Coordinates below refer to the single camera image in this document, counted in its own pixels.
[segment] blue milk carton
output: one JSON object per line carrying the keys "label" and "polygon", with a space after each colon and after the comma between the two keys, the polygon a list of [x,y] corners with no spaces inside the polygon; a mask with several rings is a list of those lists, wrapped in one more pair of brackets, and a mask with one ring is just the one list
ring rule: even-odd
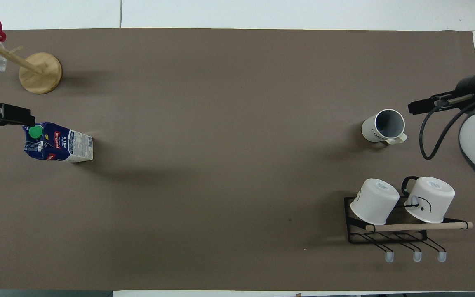
{"label": "blue milk carton", "polygon": [[82,162],[93,159],[93,138],[54,123],[37,123],[23,126],[25,148],[32,158]]}

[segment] black mug handle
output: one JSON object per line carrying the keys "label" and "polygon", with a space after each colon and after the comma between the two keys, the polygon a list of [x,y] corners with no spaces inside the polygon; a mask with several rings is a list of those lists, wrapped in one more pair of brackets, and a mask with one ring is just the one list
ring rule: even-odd
{"label": "black mug handle", "polygon": [[417,180],[419,177],[416,177],[414,175],[410,175],[409,177],[405,178],[403,180],[403,184],[401,185],[401,191],[403,192],[403,195],[405,197],[409,196],[408,190],[406,190],[406,186],[408,185],[409,180]]}

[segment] brown table surface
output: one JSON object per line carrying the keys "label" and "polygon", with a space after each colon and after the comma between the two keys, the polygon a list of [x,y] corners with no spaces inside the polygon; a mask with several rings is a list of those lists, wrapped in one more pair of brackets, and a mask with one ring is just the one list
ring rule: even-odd
{"label": "brown table surface", "polygon": [[[0,288],[475,290],[475,227],[432,231],[445,263],[346,240],[343,197],[375,177],[432,176],[448,217],[475,224],[459,125],[422,159],[407,104],[475,73],[471,32],[112,29],[8,31],[63,78],[34,95],[18,67],[0,102],[94,137],[79,164],[29,158],[0,127]],[[362,121],[400,111],[409,139],[372,144]],[[454,112],[428,122],[431,149]]]}

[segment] red logo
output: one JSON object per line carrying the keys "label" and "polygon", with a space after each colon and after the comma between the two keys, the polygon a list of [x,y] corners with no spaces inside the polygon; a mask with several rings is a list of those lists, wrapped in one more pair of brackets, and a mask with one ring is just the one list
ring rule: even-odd
{"label": "red logo", "polygon": [[58,150],[60,150],[60,132],[55,131],[54,132],[54,147],[56,147]]}

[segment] round wooden base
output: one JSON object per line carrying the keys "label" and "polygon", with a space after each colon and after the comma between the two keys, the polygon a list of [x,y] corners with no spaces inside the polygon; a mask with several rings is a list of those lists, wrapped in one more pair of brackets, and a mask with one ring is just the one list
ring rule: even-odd
{"label": "round wooden base", "polygon": [[46,94],[58,86],[62,79],[62,66],[55,56],[35,53],[25,60],[43,71],[37,75],[26,68],[19,69],[19,81],[26,90],[34,94]]}

